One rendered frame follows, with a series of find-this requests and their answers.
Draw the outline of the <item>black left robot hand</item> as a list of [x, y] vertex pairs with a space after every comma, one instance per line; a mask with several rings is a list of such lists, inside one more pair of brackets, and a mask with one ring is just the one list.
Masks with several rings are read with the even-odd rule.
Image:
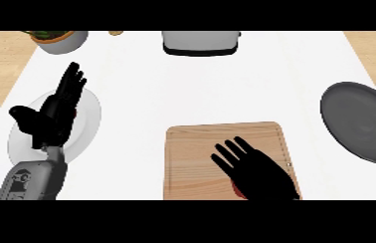
[[47, 97], [40, 109], [35, 111], [25, 106], [10, 108], [9, 115], [18, 123], [19, 130], [31, 135], [34, 149], [43, 149], [47, 146], [62, 147], [66, 143], [85, 84], [87, 79], [80, 70], [80, 64], [72, 62], [60, 79], [57, 90]]

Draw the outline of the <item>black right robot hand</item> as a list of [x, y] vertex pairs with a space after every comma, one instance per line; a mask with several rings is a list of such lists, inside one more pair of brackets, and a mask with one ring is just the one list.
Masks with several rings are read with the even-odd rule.
[[236, 136], [214, 146], [211, 160], [228, 176], [248, 200], [296, 200], [299, 194], [286, 171], [248, 142]]

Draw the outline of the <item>red bell pepper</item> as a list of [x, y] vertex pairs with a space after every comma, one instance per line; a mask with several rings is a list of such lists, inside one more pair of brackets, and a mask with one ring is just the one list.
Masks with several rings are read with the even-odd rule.
[[233, 181], [231, 181], [231, 188], [233, 188], [234, 195], [237, 197], [240, 197], [242, 199], [246, 199], [246, 197], [243, 196], [242, 192], [239, 191]]

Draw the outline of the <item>wooden cutting board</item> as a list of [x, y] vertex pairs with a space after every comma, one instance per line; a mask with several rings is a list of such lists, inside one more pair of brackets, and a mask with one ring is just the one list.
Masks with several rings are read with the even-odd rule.
[[242, 200], [209, 156], [214, 145], [240, 136], [286, 171], [299, 189], [282, 127], [274, 121], [172, 126], [165, 144], [164, 200]]

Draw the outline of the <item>dark grey pan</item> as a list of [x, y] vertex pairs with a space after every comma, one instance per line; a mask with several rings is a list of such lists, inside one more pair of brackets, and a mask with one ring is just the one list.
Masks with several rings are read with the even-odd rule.
[[354, 82], [333, 84], [321, 95], [320, 115], [338, 143], [376, 163], [376, 90]]

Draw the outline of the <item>white round plate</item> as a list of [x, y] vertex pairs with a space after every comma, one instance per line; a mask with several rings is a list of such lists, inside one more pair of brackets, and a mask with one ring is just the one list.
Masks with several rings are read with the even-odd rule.
[[[100, 121], [102, 107], [99, 99], [90, 90], [82, 90], [71, 136], [63, 145], [66, 162], [71, 162], [87, 149], [100, 127]], [[13, 164], [21, 161], [46, 159], [46, 153], [40, 149], [34, 149], [31, 143], [31, 135], [25, 134], [19, 130], [18, 124], [13, 123], [7, 139], [7, 154]]]

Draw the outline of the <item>grey potted plant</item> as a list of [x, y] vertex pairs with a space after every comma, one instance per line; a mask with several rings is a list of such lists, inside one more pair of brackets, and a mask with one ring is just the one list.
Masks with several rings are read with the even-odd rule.
[[74, 52], [87, 41], [87, 31], [25, 31], [38, 47], [51, 55]]

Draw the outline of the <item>grey and black appliance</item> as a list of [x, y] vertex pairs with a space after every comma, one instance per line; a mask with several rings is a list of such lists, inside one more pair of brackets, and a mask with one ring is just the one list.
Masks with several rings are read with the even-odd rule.
[[189, 57], [231, 55], [239, 37], [239, 31], [162, 31], [164, 51]]

